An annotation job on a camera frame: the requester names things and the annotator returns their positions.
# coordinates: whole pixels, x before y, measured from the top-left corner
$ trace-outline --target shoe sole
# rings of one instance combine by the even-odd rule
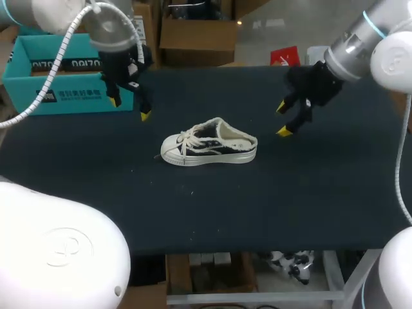
[[[167,163],[179,166],[198,166],[209,163],[229,163],[229,164],[244,164],[253,161],[256,156],[256,148],[248,153],[236,154],[217,154],[216,156],[186,156],[183,161],[183,156],[179,156],[172,152],[162,155],[163,160]]]

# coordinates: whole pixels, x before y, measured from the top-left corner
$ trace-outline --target cardboard box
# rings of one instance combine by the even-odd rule
[[[231,254],[230,265],[207,264],[190,267],[189,256],[167,256],[169,291],[171,294],[247,293],[256,289],[256,277],[250,253]],[[199,273],[211,284],[198,283]]]
[[[159,268],[162,267],[159,266],[159,258],[163,260],[160,272],[164,272],[164,276],[159,276]],[[118,309],[166,309],[168,273],[165,257],[135,257],[131,262],[131,286],[127,288]]]
[[[14,55],[3,75],[6,90],[16,110],[21,113],[36,98],[46,76],[32,76],[32,70],[49,71],[61,45],[57,35],[30,35],[18,37]],[[78,71],[95,71],[99,64],[97,50],[89,43],[89,35],[76,34],[66,50],[63,62]],[[95,113],[133,110],[133,93],[118,89],[121,105],[115,107],[107,96],[106,83],[99,72],[75,75],[57,75],[43,103],[33,115],[68,113]]]
[[[236,21],[267,1],[221,0],[221,11],[231,21],[195,21],[171,19],[167,6],[186,1],[165,0],[160,39],[164,64],[170,67],[207,67],[233,62],[238,31]]]
[[[140,40],[147,45],[151,52],[154,64],[153,69],[160,68],[160,28],[161,28],[161,8],[160,0],[133,1],[133,11],[135,13],[135,25],[139,33]]]

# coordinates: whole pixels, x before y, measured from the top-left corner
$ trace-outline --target sneaker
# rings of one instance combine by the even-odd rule
[[[213,118],[166,138],[160,154],[166,162],[180,166],[241,164],[255,158],[257,146],[256,137],[231,127],[222,118]]]

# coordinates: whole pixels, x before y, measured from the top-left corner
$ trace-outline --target dark table surface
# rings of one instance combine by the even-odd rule
[[[407,227],[395,196],[401,121],[371,79],[346,85],[292,138],[276,131],[285,68],[149,72],[153,114],[30,117],[0,150],[0,174],[107,214],[132,253],[382,248]],[[164,138],[212,117],[259,140],[243,165],[176,167]],[[412,144],[401,185],[412,205]]]

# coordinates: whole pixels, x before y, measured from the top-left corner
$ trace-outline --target white shoelace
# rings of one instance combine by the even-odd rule
[[[169,151],[172,151],[173,149],[179,148],[181,146],[182,150],[180,151],[180,153],[183,155],[183,164],[186,164],[187,149],[205,145],[205,143],[201,142],[199,138],[197,138],[194,135],[196,131],[197,131],[197,126],[194,126],[187,131],[182,131],[177,139],[177,144],[174,145],[173,147],[165,149],[162,155],[164,155],[165,153]]]

